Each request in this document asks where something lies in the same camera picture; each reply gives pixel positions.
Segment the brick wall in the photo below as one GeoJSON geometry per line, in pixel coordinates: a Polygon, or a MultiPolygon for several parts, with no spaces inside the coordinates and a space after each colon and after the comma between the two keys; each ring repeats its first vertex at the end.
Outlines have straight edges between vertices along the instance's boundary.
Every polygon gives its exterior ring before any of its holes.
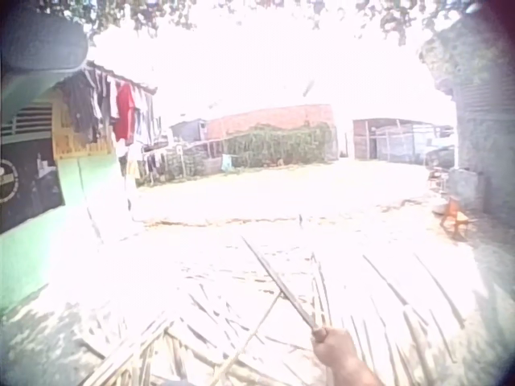
{"type": "Polygon", "coordinates": [[[206,139],[222,139],[244,132],[255,125],[272,125],[282,129],[298,128],[306,121],[311,124],[326,122],[334,126],[330,105],[304,105],[278,109],[255,110],[211,120],[206,125],[206,139]]]}

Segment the green wall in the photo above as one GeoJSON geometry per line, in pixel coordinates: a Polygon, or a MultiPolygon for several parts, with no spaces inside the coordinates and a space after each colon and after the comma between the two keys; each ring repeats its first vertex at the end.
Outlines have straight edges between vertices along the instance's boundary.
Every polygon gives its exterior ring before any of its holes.
{"type": "Polygon", "coordinates": [[[65,205],[0,235],[0,310],[63,274],[65,260],[70,266],[69,259],[95,253],[101,242],[88,208],[103,241],[119,240],[131,229],[114,154],[59,160],[57,167],[65,205]]]}

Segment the sandy ground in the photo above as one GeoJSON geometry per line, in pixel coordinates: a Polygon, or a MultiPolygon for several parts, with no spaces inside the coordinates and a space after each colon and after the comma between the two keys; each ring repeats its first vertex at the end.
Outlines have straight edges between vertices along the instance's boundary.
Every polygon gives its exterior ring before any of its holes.
{"type": "MultiPolygon", "coordinates": [[[[467,326],[455,337],[459,360],[446,364],[440,384],[490,384],[515,347],[515,233],[480,218],[467,239],[451,240],[428,208],[425,178],[419,166],[344,160],[143,188],[135,215],[167,225],[62,267],[41,294],[9,315],[2,326],[2,376],[21,385],[79,384],[99,364],[76,341],[95,310],[116,304],[112,313],[137,329],[170,307],[174,291],[192,276],[206,277],[242,318],[256,320],[271,295],[258,295],[245,282],[235,290],[223,278],[227,271],[260,270],[241,243],[244,234],[305,297],[311,279],[303,265],[311,247],[331,264],[363,251],[391,253],[387,244],[432,258],[468,310],[467,326]]],[[[410,276],[400,265],[395,269],[410,276]]],[[[265,331],[309,345],[306,327],[284,312],[288,319],[279,312],[265,331]]]]}

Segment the orange chair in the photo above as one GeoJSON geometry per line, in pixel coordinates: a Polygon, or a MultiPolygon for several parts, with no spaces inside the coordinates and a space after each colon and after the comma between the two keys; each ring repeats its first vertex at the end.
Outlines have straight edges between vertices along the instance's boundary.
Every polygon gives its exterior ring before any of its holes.
{"type": "Polygon", "coordinates": [[[460,225],[465,225],[465,234],[467,233],[468,225],[471,221],[464,213],[459,210],[459,201],[454,197],[449,197],[449,202],[445,208],[445,214],[443,215],[442,221],[440,221],[440,225],[444,225],[448,217],[454,219],[453,236],[458,234],[460,225]]]}

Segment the red shirt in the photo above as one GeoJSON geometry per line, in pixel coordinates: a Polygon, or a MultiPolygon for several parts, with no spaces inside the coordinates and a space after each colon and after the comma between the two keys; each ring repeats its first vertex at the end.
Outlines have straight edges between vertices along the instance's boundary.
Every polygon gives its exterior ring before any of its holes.
{"type": "Polygon", "coordinates": [[[126,144],[130,145],[134,140],[134,98],[130,84],[126,83],[118,89],[116,97],[118,113],[120,119],[114,124],[114,137],[117,141],[125,139],[126,144]]]}

